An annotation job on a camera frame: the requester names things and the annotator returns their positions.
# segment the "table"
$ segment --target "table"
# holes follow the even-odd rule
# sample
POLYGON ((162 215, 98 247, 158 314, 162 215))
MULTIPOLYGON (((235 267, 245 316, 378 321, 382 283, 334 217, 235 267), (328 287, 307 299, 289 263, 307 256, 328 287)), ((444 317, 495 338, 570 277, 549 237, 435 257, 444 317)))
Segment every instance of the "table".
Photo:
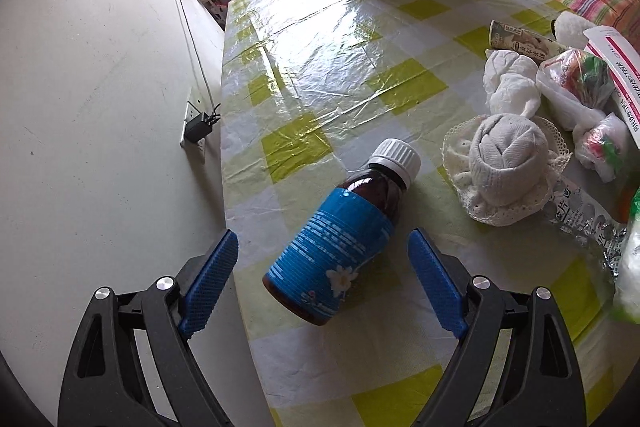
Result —
MULTIPOLYGON (((486 112, 492 19, 548 33, 553 0, 234 0, 223 55, 222 171, 252 356, 277 426, 408 426, 456 346, 406 256, 422 226, 444 252, 501 288, 554 293, 574 340, 588 416, 630 367, 606 316, 611 286, 540 215, 496 229, 463 211, 442 168, 444 134, 486 112), (260 281, 324 197, 387 137, 421 155, 388 247, 324 327, 278 304, 260 281)), ((624 333, 632 343, 637 332, 624 333)), ((504 362, 501 336, 477 410, 504 362)))

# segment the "white flower on label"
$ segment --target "white flower on label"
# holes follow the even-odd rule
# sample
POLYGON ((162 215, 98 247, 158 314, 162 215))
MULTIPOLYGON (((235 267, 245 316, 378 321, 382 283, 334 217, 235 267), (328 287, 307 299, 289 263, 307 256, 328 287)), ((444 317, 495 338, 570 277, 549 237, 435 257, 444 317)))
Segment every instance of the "white flower on label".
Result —
POLYGON ((334 291, 334 297, 339 297, 341 293, 351 288, 351 281, 358 276, 358 272, 354 272, 351 266, 343 268, 338 264, 335 270, 327 270, 326 276, 329 277, 331 281, 331 289, 334 291))

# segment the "white fuzzy object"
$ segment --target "white fuzzy object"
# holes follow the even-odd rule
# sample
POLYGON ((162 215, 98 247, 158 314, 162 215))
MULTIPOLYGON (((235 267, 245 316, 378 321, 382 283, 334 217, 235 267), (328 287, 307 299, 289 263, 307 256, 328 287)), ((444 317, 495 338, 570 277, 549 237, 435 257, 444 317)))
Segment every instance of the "white fuzzy object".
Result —
POLYGON ((482 83, 491 114, 511 113, 531 118, 540 107, 537 64, 508 50, 487 50, 482 83))
POLYGON ((538 116, 476 116, 450 129, 442 144, 442 163, 465 210, 494 227, 539 211, 570 158, 558 129, 538 116))
POLYGON ((583 32, 589 28, 595 28, 595 24, 575 13, 564 11, 556 19, 556 40, 570 48, 583 50, 589 43, 589 39, 583 32))

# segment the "bottle neck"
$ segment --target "bottle neck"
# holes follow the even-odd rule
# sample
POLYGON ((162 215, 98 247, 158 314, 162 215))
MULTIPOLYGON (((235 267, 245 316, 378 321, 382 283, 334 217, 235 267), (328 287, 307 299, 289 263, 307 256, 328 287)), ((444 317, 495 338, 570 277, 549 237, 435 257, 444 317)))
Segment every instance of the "bottle neck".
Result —
POLYGON ((406 190, 406 185, 404 184, 404 181, 402 181, 402 178, 389 167, 385 167, 379 163, 370 163, 369 169, 382 172, 387 178, 391 179, 396 185, 398 185, 398 187, 402 188, 402 190, 406 190))

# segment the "blue label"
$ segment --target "blue label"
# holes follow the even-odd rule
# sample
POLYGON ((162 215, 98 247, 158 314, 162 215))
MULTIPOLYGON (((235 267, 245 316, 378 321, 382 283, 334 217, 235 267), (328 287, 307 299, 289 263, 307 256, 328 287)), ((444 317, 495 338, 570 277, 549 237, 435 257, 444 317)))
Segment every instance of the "blue label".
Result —
POLYGON ((330 319, 360 267, 385 248, 393 230, 388 217, 369 201, 334 188, 267 277, 291 301, 330 319))

